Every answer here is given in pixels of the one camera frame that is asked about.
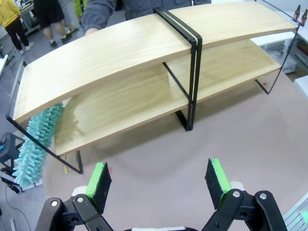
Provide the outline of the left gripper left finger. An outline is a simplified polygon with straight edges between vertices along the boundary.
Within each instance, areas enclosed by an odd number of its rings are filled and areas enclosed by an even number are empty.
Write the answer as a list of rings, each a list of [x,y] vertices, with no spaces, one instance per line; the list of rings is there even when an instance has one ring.
[[[72,231],[84,225],[89,231],[111,231],[102,216],[111,182],[108,164],[98,162],[85,192],[73,194],[66,201],[56,197],[45,201],[36,230]]]

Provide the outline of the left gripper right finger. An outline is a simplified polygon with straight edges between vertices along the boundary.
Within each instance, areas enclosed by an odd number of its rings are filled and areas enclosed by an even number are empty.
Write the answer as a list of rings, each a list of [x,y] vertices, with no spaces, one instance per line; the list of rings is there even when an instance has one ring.
[[[287,230],[273,194],[258,191],[250,195],[231,186],[219,159],[209,158],[205,180],[215,212],[202,230],[227,231],[234,220],[244,221],[250,231]]]

